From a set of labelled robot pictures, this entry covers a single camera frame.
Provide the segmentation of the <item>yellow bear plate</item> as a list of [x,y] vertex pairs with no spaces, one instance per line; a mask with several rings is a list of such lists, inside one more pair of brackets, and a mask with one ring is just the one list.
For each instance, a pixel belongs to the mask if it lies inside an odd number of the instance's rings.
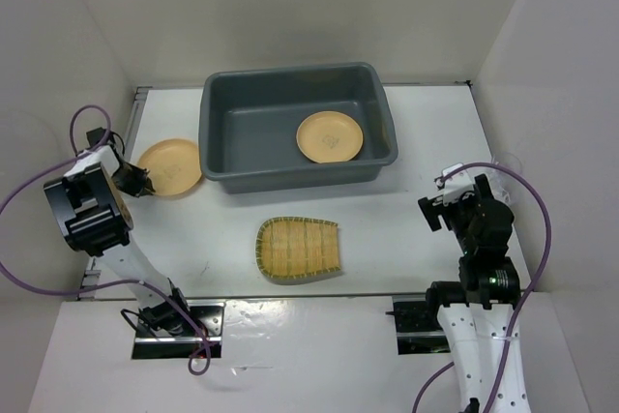
[[148,172],[156,196],[185,194],[202,178],[199,149],[184,138],[157,142],[140,156],[137,166]]
[[320,111],[299,125],[296,143],[312,162],[348,162],[360,153],[364,134],[352,117],[336,111]]

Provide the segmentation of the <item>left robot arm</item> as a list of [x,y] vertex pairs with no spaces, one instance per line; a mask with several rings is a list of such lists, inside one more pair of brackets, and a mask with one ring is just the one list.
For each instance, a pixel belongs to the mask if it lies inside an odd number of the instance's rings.
[[89,147],[62,177],[44,184],[60,231],[74,251],[101,260],[138,303],[137,318],[153,335],[193,333],[192,310],[178,287],[156,270],[132,239],[133,218],[122,195],[152,195],[148,171],[126,162],[105,129],[87,133]]

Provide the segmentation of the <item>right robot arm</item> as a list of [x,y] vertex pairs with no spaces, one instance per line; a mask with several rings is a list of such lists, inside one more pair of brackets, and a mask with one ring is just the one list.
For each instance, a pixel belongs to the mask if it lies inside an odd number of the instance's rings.
[[521,298],[508,256],[514,215],[493,196],[485,175],[470,177],[454,165],[436,183],[438,195],[418,204],[431,230],[455,234],[461,257],[456,281],[430,285],[424,318],[447,339],[459,409],[527,412],[519,326],[511,321]]

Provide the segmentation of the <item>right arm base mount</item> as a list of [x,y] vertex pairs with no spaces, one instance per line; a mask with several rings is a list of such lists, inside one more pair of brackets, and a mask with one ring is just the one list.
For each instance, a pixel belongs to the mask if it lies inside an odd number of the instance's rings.
[[440,354],[450,351],[447,339],[421,295],[392,298],[386,314],[394,320],[399,355]]

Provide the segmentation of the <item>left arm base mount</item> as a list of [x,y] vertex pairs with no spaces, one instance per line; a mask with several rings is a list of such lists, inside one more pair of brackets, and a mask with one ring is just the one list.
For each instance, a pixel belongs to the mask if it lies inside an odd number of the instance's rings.
[[[189,302],[190,315],[210,344],[211,357],[221,357],[225,302],[194,300]],[[164,329],[148,327],[136,310],[121,309],[120,314],[133,331],[133,360],[187,359],[200,349],[197,356],[206,359],[201,336],[190,326],[180,334],[171,335]]]

